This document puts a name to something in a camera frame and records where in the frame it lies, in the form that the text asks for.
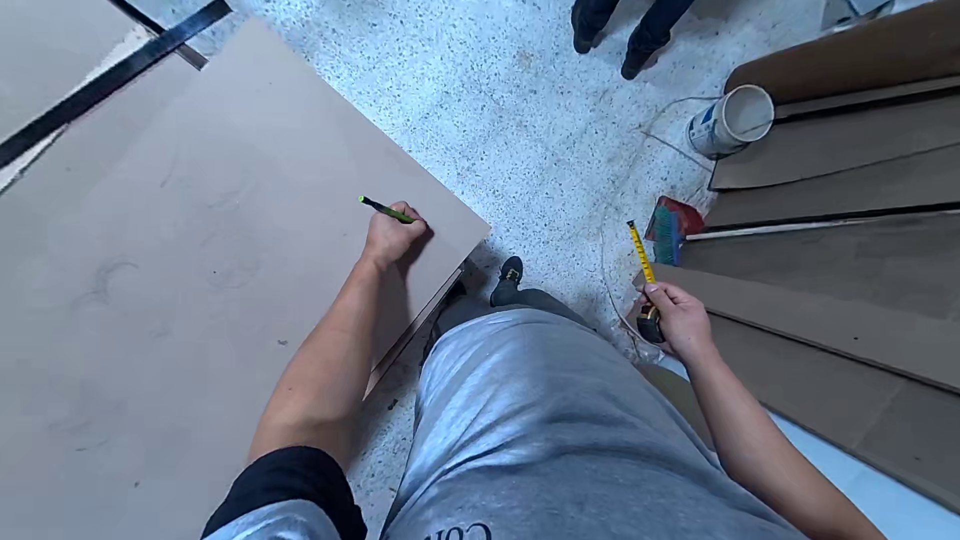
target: tape measure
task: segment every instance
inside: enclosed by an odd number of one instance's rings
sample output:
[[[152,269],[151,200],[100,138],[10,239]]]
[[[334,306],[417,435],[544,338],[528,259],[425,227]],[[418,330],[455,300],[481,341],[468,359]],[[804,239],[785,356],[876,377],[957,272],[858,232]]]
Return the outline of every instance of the tape measure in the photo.
[[[648,283],[656,283],[657,279],[654,278],[654,269],[650,266],[650,259],[647,258],[647,251],[643,249],[643,242],[640,241],[640,233],[636,231],[636,225],[633,219],[627,222],[627,227],[630,228],[630,236],[634,238],[636,254],[640,256],[640,268],[643,269],[643,278],[646,279]],[[660,330],[660,311],[656,306],[650,304],[649,301],[640,308],[640,314],[636,318],[636,329],[640,332],[643,339],[646,339],[650,343],[663,343],[666,341],[666,338],[663,337],[663,332]]]
[[[636,254],[640,256],[640,268],[643,269],[643,277],[646,278],[648,283],[656,283],[657,279],[654,278],[654,269],[650,266],[650,259],[647,258],[647,251],[643,249],[643,242],[640,241],[640,233],[636,231],[636,225],[633,219],[627,222],[627,227],[630,227],[630,236],[634,238]]]

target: white bucket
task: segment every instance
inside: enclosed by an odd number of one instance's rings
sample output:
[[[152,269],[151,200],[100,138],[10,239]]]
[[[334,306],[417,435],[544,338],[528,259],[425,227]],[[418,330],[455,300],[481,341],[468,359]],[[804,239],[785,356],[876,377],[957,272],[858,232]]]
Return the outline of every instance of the white bucket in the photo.
[[[770,95],[759,86],[738,86],[690,118],[686,136],[697,152],[719,160],[767,135],[773,121]]]

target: green pencil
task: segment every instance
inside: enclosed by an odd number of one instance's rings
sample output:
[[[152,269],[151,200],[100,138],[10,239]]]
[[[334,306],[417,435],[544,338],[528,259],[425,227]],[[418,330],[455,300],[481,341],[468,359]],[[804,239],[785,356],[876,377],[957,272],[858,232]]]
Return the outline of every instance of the green pencil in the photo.
[[[363,195],[360,195],[360,202],[369,207],[372,207],[374,210],[380,213],[385,213],[389,215],[390,217],[394,218],[396,221],[399,221],[400,223],[410,224],[417,221],[416,219],[410,217],[409,215],[405,213],[400,213],[390,207],[381,205],[380,203],[377,203],[375,200],[369,197],[364,197]]]

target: black sleeve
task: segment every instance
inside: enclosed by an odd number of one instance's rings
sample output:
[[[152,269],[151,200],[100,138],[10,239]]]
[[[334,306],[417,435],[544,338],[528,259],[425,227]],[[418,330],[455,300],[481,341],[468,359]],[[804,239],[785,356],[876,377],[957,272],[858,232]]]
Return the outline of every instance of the black sleeve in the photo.
[[[342,540],[363,540],[367,526],[340,465],[323,450],[295,446],[274,450],[244,469],[201,538],[240,516],[282,501],[303,499],[320,507]]]

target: hand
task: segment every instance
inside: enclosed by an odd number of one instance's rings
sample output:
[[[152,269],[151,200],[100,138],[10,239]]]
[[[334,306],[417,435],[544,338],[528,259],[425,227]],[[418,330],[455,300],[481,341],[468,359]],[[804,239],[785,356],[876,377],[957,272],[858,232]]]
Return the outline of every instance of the hand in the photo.
[[[643,294],[660,311],[660,330],[684,363],[716,353],[703,303],[670,283],[646,283]]]
[[[405,213],[417,221],[410,224],[400,223],[393,217],[380,212],[376,212],[370,218],[367,245],[363,248],[361,258],[368,259],[380,270],[403,257],[414,240],[426,231],[426,222],[405,201],[393,203],[390,208]]]

